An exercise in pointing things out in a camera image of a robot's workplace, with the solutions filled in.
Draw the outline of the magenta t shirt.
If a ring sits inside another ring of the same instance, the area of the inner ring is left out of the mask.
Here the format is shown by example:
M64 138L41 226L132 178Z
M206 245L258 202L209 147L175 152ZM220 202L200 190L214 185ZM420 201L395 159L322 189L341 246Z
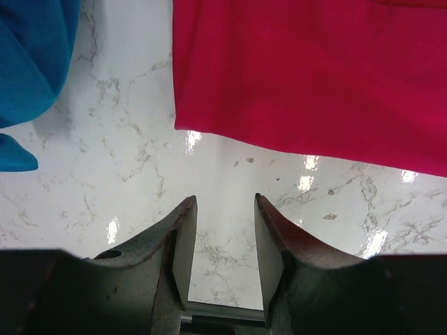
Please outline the magenta t shirt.
M175 127L446 175L445 1L175 1Z

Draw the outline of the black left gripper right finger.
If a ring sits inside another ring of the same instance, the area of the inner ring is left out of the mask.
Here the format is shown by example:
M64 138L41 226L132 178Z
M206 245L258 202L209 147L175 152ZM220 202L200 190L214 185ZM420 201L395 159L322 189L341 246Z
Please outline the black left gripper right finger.
M326 244L254 200L256 249L265 326L271 334L361 334L353 270L363 259Z

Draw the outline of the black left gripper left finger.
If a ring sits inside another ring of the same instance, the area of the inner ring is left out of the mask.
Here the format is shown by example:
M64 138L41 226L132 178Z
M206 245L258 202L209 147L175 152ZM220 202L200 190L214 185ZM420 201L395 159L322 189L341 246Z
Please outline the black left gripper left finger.
M100 334L178 334L191 282L197 200L93 259L101 269Z

